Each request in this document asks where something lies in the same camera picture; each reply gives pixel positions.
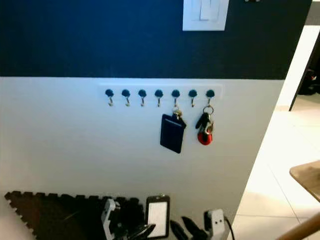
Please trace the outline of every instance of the white wall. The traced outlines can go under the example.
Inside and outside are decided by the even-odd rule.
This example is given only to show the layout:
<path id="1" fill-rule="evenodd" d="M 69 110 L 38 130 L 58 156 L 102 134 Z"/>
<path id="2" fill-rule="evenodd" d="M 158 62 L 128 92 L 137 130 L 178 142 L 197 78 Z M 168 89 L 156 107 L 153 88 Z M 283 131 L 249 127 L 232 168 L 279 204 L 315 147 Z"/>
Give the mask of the white wall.
<path id="1" fill-rule="evenodd" d="M 320 26 L 306 25 L 303 27 L 289 71 L 276 103 L 277 109 L 283 111 L 289 110 L 317 41 L 319 31 Z"/>
<path id="2" fill-rule="evenodd" d="M 203 224 L 222 208 L 233 219 L 283 80 L 3 77 L 0 80 L 0 189 L 138 197 L 165 193 L 171 218 Z M 106 88 L 115 92 L 108 106 Z M 122 89 L 131 91 L 125 106 Z M 146 106 L 138 90 L 145 89 Z M 153 96 L 164 91 L 161 107 Z M 160 145 L 173 89 L 187 123 L 182 153 Z M 188 92 L 198 91 L 191 107 Z M 195 124 L 216 91 L 214 142 Z"/>

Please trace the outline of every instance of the black keycard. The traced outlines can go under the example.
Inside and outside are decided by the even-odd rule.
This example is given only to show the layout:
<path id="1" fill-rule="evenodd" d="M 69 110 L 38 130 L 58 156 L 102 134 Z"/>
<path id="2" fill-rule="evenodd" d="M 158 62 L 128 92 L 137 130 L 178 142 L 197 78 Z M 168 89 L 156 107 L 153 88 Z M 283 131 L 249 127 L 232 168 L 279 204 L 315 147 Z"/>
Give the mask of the black keycard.
<path id="1" fill-rule="evenodd" d="M 175 114 L 172 116 L 163 114 L 160 144 L 177 154 L 181 153 L 185 128 L 186 124 L 182 118 L 177 117 Z"/>

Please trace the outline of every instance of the light switch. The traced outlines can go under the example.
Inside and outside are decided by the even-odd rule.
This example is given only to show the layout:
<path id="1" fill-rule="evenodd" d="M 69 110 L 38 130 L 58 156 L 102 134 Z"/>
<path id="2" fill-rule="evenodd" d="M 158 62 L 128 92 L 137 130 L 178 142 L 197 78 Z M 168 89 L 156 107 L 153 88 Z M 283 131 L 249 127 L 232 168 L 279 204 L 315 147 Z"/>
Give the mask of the light switch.
<path id="1" fill-rule="evenodd" d="M 224 31 L 229 0 L 184 0 L 184 31 Z"/>

